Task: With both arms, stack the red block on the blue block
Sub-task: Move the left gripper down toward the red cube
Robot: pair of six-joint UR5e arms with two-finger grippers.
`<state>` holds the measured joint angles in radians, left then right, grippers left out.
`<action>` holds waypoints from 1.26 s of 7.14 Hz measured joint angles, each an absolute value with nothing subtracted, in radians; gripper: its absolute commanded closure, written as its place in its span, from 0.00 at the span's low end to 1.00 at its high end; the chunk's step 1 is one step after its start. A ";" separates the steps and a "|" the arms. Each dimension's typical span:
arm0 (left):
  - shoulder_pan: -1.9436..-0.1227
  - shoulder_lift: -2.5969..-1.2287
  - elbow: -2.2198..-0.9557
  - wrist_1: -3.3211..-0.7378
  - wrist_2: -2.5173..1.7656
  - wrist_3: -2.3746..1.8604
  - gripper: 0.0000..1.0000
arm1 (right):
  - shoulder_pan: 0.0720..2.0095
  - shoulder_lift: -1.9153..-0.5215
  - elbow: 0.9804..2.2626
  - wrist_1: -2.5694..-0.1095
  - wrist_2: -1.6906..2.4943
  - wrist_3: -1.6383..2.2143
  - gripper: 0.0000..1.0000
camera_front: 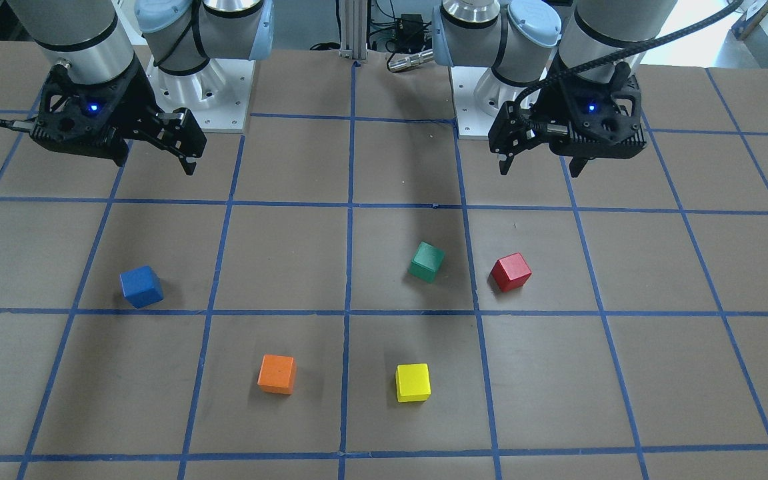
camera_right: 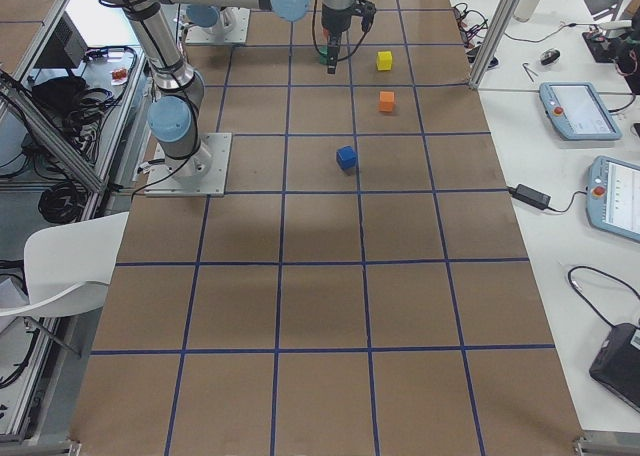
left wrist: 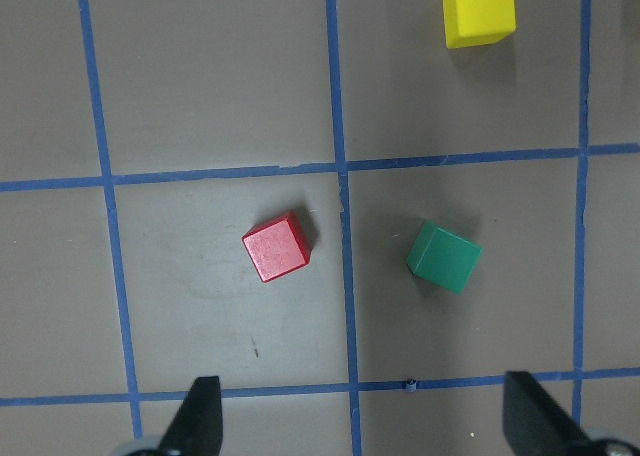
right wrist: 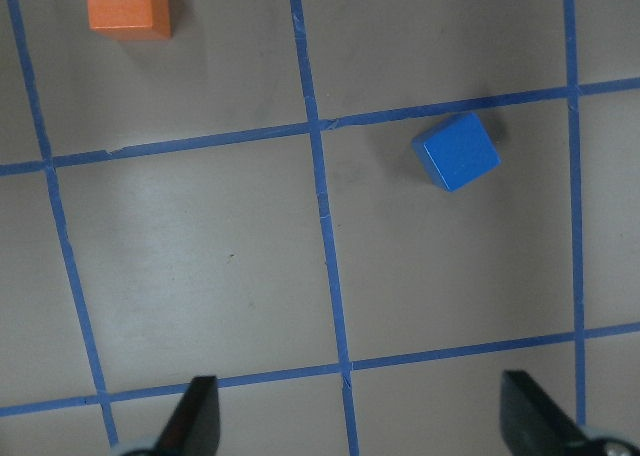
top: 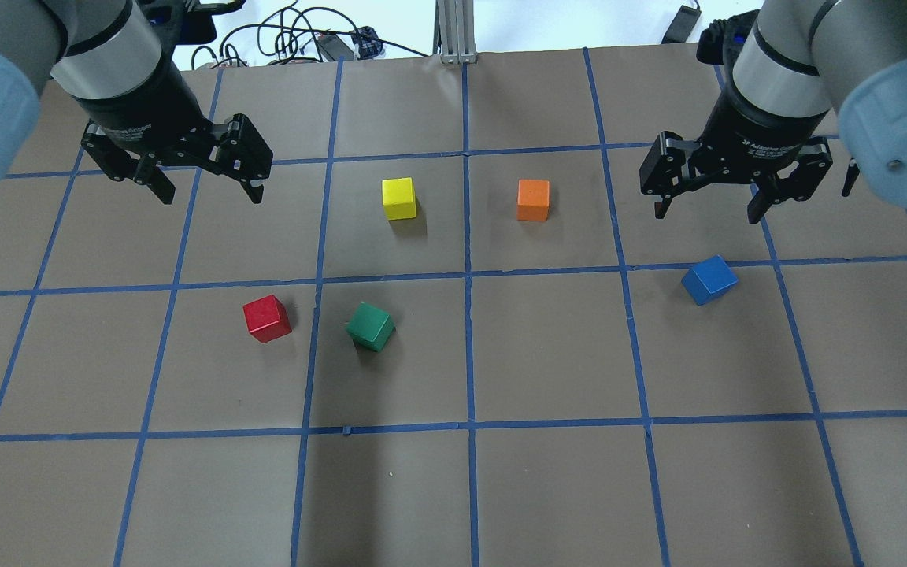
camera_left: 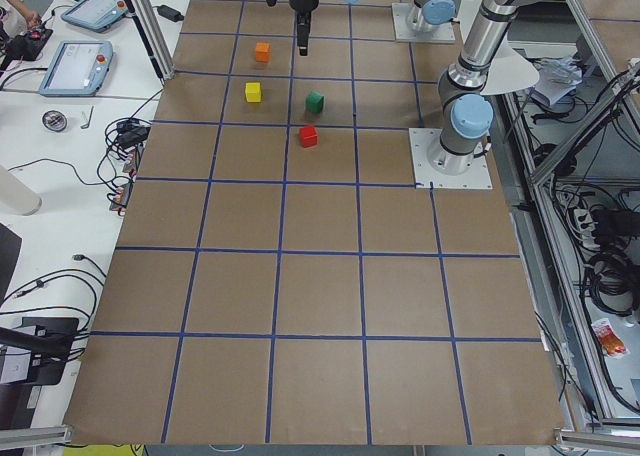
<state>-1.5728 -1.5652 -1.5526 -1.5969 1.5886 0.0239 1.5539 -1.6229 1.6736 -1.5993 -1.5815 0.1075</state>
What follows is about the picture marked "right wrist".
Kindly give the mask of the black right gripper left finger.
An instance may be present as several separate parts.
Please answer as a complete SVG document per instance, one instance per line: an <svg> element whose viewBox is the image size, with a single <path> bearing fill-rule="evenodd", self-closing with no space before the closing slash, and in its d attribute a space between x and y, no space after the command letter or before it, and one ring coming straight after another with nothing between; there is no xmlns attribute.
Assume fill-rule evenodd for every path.
<svg viewBox="0 0 640 456"><path fill-rule="evenodd" d="M155 443L157 455L214 456L221 439L218 381L192 379Z"/></svg>

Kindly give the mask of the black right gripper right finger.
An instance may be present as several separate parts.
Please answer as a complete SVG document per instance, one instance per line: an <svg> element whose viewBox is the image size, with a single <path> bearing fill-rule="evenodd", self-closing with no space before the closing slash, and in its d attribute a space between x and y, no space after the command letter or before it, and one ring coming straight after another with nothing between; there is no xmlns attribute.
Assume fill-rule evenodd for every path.
<svg viewBox="0 0 640 456"><path fill-rule="evenodd" d="M586 436L523 370L501 376L500 433L511 455L577 455Z"/></svg>

